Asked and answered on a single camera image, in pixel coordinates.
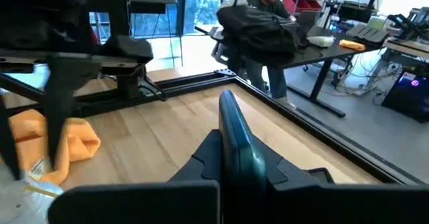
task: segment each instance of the black backpack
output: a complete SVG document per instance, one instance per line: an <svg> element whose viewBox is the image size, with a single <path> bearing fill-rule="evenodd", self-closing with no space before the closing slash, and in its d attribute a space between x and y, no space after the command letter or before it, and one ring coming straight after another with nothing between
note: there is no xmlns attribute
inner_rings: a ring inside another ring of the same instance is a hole
<svg viewBox="0 0 429 224"><path fill-rule="evenodd" d="M296 22L247 5L221 8L217 17L225 31L246 50L294 53L306 39Z"/></svg>

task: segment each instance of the black bracket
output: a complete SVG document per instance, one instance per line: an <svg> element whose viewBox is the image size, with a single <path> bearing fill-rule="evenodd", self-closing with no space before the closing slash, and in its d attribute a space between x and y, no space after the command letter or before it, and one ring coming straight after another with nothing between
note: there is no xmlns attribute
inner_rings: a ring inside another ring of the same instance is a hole
<svg viewBox="0 0 429 224"><path fill-rule="evenodd" d="M232 70L229 70L229 69L215 70L214 73L222 74L224 76L236 76L236 74Z"/></svg>

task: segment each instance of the orange cloth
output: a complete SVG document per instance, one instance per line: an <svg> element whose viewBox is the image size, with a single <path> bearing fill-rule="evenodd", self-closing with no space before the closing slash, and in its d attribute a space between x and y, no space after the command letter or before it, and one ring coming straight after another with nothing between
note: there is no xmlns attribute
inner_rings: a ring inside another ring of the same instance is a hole
<svg viewBox="0 0 429 224"><path fill-rule="evenodd" d="M10 117L9 123L16 140L21 169L30 171L41 158L47 164L45 117L36 110L28 110ZM55 171L43 173L39 181L61 184L68 175L70 162L92 158L100 147L100 139L84 119L68 119L64 133Z"/></svg>
<svg viewBox="0 0 429 224"><path fill-rule="evenodd" d="M341 40L340 46L350 48L357 51L363 51L365 50L365 46L356 42L352 42L350 40Z"/></svg>

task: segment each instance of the purple light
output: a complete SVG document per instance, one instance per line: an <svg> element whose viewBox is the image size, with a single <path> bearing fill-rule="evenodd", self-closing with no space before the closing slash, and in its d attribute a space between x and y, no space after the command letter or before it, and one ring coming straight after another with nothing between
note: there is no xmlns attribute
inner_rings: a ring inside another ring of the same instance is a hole
<svg viewBox="0 0 429 224"><path fill-rule="evenodd" d="M418 80L413 80L413 81L411 82L411 85L413 85L413 87L418 86L418 84L419 84Z"/></svg>

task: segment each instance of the red shelf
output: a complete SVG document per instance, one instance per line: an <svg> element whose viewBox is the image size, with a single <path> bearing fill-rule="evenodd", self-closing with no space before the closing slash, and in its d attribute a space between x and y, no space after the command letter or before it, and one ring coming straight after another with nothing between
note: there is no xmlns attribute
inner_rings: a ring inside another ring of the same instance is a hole
<svg viewBox="0 0 429 224"><path fill-rule="evenodd" d="M322 6L315 0L283 0L283 4L286 10L291 14L301 13L303 11L319 12L322 10Z"/></svg>

